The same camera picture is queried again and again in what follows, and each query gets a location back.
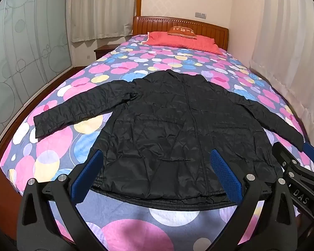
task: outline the quilted jacket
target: quilted jacket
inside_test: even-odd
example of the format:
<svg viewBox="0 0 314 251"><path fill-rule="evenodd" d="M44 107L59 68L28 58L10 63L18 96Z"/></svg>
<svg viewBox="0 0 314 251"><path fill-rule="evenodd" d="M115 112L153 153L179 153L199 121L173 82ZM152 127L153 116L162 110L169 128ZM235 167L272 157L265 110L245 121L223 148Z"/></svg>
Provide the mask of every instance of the quilted jacket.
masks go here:
<svg viewBox="0 0 314 251"><path fill-rule="evenodd" d="M302 135L262 104L201 75L158 71L80 93L34 118L36 138L113 112L90 149L104 153L92 190L136 205L209 210L233 205L209 162L212 149L270 186L282 168L263 128L302 150Z"/></svg>

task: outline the silver bolt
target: silver bolt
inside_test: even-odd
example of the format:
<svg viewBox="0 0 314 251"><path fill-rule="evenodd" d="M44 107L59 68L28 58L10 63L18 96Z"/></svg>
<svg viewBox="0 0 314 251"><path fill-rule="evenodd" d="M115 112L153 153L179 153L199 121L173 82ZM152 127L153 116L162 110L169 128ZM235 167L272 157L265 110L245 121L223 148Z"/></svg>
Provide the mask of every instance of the silver bolt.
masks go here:
<svg viewBox="0 0 314 251"><path fill-rule="evenodd" d="M284 185L285 184L285 180L283 178L279 178L278 179L279 184Z"/></svg>
<svg viewBox="0 0 314 251"><path fill-rule="evenodd" d="M247 178L248 180L250 180L250 181L254 181L254 180L255 180L255 176L252 175L252 174L247 174L247 175L246 175L246 178Z"/></svg>
<svg viewBox="0 0 314 251"><path fill-rule="evenodd" d="M59 181L64 181L68 178L68 176L66 174L61 174L59 177L58 177L58 180Z"/></svg>
<svg viewBox="0 0 314 251"><path fill-rule="evenodd" d="M35 183L35 179L31 178L28 180L28 185L33 185Z"/></svg>

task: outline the mattress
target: mattress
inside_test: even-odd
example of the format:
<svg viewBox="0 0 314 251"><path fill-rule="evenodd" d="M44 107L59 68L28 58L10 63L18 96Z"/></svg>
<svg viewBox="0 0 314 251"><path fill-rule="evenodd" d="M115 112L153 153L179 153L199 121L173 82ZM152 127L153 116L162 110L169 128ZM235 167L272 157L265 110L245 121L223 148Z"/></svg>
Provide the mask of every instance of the mattress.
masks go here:
<svg viewBox="0 0 314 251"><path fill-rule="evenodd" d="M39 142L35 139L35 115L105 82L117 79L132 81L157 70L171 68L178 73L201 74L210 82L260 102L302 133L281 96L231 54L222 49L223 55L215 55L149 46L142 43L146 39L146 35L134 36L76 73L25 118L0 162L2 171L18 192L23 194L28 179L32 177L39 182L54 180L60 174L69 174L75 165L84 162L111 113L68 126ZM277 134L265 131L272 144L280 141L302 166L314 171L314 164L304 153L298 152ZM259 202L241 241L251 236L262 206L263 202ZM70 238L55 203L51 202L51 208L61 233ZM109 250L204 251L226 225L235 207L210 211L166 211L131 205L89 191L77 209Z"/></svg>

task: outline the white curtain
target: white curtain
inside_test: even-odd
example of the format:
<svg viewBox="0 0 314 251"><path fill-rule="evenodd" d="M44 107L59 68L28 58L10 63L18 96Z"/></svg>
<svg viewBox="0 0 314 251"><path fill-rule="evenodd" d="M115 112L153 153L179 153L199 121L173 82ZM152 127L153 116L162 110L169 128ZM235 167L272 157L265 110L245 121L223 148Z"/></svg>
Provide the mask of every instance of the white curtain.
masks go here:
<svg viewBox="0 0 314 251"><path fill-rule="evenodd" d="M135 0L72 0L71 41L132 34Z"/></svg>
<svg viewBox="0 0 314 251"><path fill-rule="evenodd" d="M264 0L251 67L293 106L314 145L314 2Z"/></svg>

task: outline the wooden headboard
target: wooden headboard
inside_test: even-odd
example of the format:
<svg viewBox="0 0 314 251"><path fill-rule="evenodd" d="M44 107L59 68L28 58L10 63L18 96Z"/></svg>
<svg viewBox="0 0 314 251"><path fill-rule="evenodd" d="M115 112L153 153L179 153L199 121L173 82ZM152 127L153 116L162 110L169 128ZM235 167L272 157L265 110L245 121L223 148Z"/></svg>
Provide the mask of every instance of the wooden headboard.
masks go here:
<svg viewBox="0 0 314 251"><path fill-rule="evenodd" d="M133 22L133 36L146 35L148 32L153 31L167 32L172 26L191 28L197 35L214 38L215 43L220 48L224 50L228 48L229 31L227 28L187 19L135 16Z"/></svg>

